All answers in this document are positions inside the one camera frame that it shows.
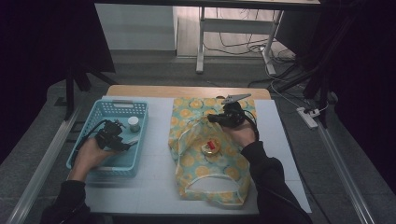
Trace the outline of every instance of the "small bottle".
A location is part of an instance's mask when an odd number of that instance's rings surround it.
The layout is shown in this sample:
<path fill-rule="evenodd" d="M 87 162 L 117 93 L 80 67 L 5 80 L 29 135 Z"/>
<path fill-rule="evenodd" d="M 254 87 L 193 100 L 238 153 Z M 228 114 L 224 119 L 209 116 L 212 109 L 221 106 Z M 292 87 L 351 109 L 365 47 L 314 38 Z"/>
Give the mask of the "small bottle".
<path fill-rule="evenodd" d="M 140 130 L 139 118 L 138 117 L 130 117 L 128 118 L 129 130 L 133 133 L 137 133 Z"/>
<path fill-rule="evenodd" d="M 216 155 L 220 150 L 220 142 L 218 139 L 210 138 L 207 142 L 201 146 L 201 150 L 204 155 L 211 157 Z"/>

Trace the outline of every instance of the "power strip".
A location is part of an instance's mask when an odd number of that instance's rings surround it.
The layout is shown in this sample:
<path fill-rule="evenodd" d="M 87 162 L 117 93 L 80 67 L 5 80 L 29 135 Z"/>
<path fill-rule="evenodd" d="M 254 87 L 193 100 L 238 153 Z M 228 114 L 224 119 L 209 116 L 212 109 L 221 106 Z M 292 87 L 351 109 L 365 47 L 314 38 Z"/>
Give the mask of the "power strip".
<path fill-rule="evenodd" d="M 318 124 L 314 121 L 314 119 L 311 117 L 311 115 L 309 115 L 308 113 L 305 114 L 304 111 L 305 111 L 305 108 L 303 108 L 303 107 L 297 108 L 297 112 L 303 118 L 303 120 L 305 121 L 306 125 L 308 125 L 308 127 L 310 129 L 317 128 Z"/>

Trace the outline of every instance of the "red object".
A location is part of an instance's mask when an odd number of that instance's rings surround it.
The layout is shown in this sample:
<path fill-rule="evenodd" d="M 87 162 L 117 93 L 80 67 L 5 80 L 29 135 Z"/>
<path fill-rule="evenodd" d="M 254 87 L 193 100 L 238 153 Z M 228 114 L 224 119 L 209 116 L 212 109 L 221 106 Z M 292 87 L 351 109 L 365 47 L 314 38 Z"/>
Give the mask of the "red object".
<path fill-rule="evenodd" d="M 215 149 L 215 145 L 212 143 L 212 141 L 207 142 L 207 145 L 209 146 L 210 150 Z"/>

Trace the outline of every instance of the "hand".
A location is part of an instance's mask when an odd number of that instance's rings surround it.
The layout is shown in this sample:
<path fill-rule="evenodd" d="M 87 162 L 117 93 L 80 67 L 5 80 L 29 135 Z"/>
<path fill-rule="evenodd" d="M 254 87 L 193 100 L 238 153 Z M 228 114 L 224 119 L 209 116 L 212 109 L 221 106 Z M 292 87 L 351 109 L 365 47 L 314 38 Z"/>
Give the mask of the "hand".
<path fill-rule="evenodd" d="M 78 152 L 68 180 L 85 181 L 91 168 L 99 165 L 105 158 L 116 154 L 115 150 L 105 151 L 99 148 L 96 139 L 89 138 Z"/>
<path fill-rule="evenodd" d="M 228 128 L 221 126 L 221 129 L 225 133 L 228 133 L 231 136 L 231 138 L 235 141 L 235 143 L 241 147 L 245 147 L 250 143 L 256 141 L 256 136 L 253 132 L 251 124 L 247 120 L 245 120 L 243 124 L 239 125 L 236 128 Z"/>

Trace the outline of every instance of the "motion capture device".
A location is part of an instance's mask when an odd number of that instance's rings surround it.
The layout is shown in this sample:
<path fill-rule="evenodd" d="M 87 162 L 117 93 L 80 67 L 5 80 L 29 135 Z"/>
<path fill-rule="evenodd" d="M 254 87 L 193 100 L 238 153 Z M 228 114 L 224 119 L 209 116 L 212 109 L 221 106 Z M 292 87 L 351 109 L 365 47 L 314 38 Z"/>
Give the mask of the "motion capture device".
<path fill-rule="evenodd" d="M 104 119 L 100 121 L 98 124 L 96 124 L 95 127 L 93 127 L 90 130 L 90 132 L 86 134 L 84 137 L 82 137 L 81 141 L 79 141 L 78 145 L 76 146 L 73 152 L 73 156 L 71 160 L 72 167 L 74 166 L 74 162 L 81 147 L 90 137 L 90 135 L 103 123 L 105 124 L 105 126 L 102 129 L 100 129 L 99 132 L 94 137 L 96 139 L 99 148 L 105 149 L 105 147 L 109 147 L 117 151 L 125 151 L 131 147 L 131 144 L 122 143 L 121 142 L 122 138 L 119 137 L 119 135 L 122 133 L 121 127 L 125 128 L 125 126 L 117 119 L 114 122 L 108 119 Z"/>
<path fill-rule="evenodd" d="M 216 122 L 219 125 L 228 128 L 236 128 L 243 124 L 245 120 L 247 120 L 251 124 L 251 127 L 256 137 L 256 141 L 259 141 L 260 136 L 257 129 L 256 119 L 254 118 L 253 114 L 250 113 L 250 111 L 243 110 L 241 105 L 238 103 L 239 100 L 245 99 L 249 96 L 251 96 L 250 93 L 240 95 L 228 95 L 227 98 L 225 98 L 224 101 L 221 102 L 221 104 L 224 105 L 224 113 L 217 115 L 209 114 L 207 115 L 207 119 L 209 120 L 209 122 Z M 246 115 L 245 112 L 248 112 L 250 116 L 253 117 L 254 121 L 248 115 Z"/>

